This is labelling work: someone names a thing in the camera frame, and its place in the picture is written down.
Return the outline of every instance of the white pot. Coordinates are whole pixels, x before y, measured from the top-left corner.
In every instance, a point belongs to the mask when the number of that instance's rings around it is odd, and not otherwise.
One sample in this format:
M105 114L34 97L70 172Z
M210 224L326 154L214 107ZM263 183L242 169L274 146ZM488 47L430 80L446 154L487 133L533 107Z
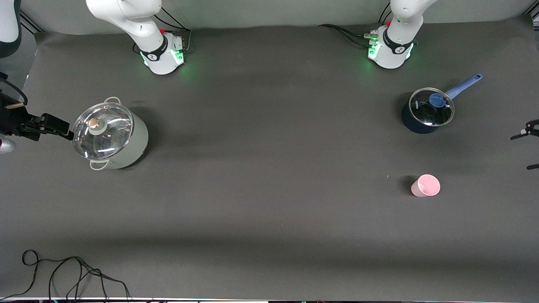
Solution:
M127 167L148 145L146 124L116 97L86 110L73 125L73 132L73 147L90 160L93 170Z

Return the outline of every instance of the pink cup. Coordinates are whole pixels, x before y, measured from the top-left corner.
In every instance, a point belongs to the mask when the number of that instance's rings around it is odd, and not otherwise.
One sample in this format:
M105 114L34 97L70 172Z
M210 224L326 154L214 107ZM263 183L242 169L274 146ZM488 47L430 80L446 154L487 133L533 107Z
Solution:
M412 194L416 197L435 196L440 192L440 181L432 175L423 175L412 185Z

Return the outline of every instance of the pot handle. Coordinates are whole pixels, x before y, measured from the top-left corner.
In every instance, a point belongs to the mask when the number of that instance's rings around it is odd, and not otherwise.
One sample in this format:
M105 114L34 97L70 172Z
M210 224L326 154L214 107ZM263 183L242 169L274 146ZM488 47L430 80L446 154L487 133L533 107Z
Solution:
M105 161L90 160L90 168L93 170L103 170L108 166L109 163L110 163L110 160L105 160ZM103 166L95 167L94 164L103 164Z
M118 103L118 104L122 105L122 101L120 101L120 99L118 99L118 97L108 97L107 99L105 99L105 102L113 102L113 101L109 101L109 100L112 100L112 99L116 99L117 102L115 102L115 103Z
M458 96L460 93L462 93L465 89L469 88L470 86L476 84L479 82L479 80L483 79L482 74L475 74L468 79L464 80L461 84L457 85L454 88L451 88L446 92L446 94L453 100L456 96Z

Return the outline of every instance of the table surface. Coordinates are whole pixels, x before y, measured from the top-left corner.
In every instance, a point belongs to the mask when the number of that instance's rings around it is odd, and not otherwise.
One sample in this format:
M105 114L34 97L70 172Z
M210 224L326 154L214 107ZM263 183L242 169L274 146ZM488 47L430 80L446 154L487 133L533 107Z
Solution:
M29 111L73 123L117 96L149 147L96 172L61 138L16 138L0 157L0 294L26 288L35 249L82 256L133 297L539 301L539 141L509 140L539 118L531 20L417 38L384 70L328 28L198 30L186 64L157 76L127 35L39 36ZM477 72L450 125L402 125L411 92ZM438 196L410 194L421 174ZM27 297L47 296L51 268ZM57 293L77 275L61 269ZM96 279L83 295L102 296Z

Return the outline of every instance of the blue saucepan handle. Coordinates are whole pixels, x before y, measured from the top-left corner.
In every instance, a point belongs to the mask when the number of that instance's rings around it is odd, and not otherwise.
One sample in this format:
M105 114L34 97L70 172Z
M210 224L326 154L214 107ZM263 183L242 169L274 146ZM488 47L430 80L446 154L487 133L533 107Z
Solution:
M446 92L446 94L453 100L456 96L458 96L460 93L462 93L465 89L469 88L470 86L476 84L479 82L479 80L483 79L482 74L475 74L468 79L464 80L461 84L457 85L454 88L451 88Z

